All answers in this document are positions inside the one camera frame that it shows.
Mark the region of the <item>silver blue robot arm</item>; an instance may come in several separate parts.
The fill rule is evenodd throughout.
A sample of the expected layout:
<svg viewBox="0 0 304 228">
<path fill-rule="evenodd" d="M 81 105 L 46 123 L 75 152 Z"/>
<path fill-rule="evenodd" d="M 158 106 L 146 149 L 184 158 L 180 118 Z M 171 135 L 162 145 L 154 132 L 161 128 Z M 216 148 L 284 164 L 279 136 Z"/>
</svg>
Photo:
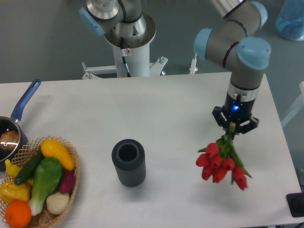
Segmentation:
<svg viewBox="0 0 304 228">
<path fill-rule="evenodd" d="M 255 33 L 265 24 L 267 10 L 246 0 L 215 0 L 225 20 L 217 31 L 202 29 L 195 37 L 196 57 L 231 72 L 225 103 L 213 109 L 217 124 L 226 134 L 245 134 L 258 126 L 251 110 L 271 54 L 270 44 Z M 160 75 L 167 59 L 150 62 L 150 42 L 156 34 L 153 19 L 139 0 L 88 0 L 79 10 L 83 24 L 112 46 L 118 77 Z"/>
</svg>

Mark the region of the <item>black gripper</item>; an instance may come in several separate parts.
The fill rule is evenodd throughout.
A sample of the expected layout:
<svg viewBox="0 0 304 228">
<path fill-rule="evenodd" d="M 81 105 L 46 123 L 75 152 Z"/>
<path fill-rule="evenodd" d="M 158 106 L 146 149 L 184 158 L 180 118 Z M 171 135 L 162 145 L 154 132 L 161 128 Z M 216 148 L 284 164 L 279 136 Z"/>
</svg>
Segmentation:
<svg viewBox="0 0 304 228">
<path fill-rule="evenodd" d="M 230 122 L 236 124 L 234 136 L 246 134 L 258 127 L 259 119 L 252 116 L 252 108 L 255 100 L 243 101 L 238 100 L 238 95 L 233 98 L 228 93 L 225 103 L 222 107 L 215 106 L 212 115 L 219 127 L 229 134 Z"/>
</svg>

